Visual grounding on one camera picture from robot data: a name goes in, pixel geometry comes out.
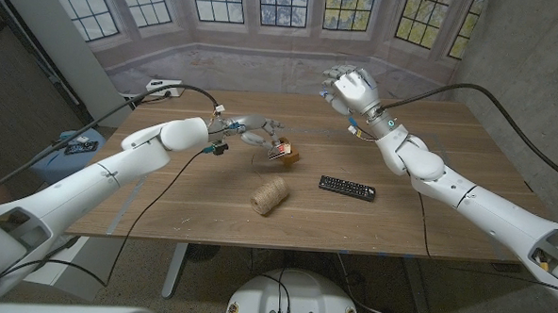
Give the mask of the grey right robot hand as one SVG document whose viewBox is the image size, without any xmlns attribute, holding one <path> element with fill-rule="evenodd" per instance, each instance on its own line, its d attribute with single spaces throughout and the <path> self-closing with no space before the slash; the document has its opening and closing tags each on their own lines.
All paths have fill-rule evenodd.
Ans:
<svg viewBox="0 0 558 313">
<path fill-rule="evenodd" d="M 365 117 L 378 139 L 400 126 L 397 118 L 382 108 L 377 83 L 366 70 L 352 65 L 335 65 L 322 74 L 326 79 L 321 83 L 320 95 L 336 112 Z"/>
</svg>

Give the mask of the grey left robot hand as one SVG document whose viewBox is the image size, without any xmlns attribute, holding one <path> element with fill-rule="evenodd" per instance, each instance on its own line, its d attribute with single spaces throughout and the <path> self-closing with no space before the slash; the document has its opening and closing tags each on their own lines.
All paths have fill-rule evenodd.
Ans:
<svg viewBox="0 0 558 313">
<path fill-rule="evenodd" d="M 208 139 L 210 142 L 224 141 L 226 137 L 240 135 L 242 141 L 252 146 L 260 146 L 270 152 L 278 152 L 281 145 L 279 137 L 275 134 L 276 128 L 282 128 L 280 122 L 266 118 L 259 114 L 241 115 L 234 118 L 223 118 L 217 116 L 209 126 Z M 256 135 L 254 130 L 262 129 L 271 138 L 270 141 Z"/>
</svg>

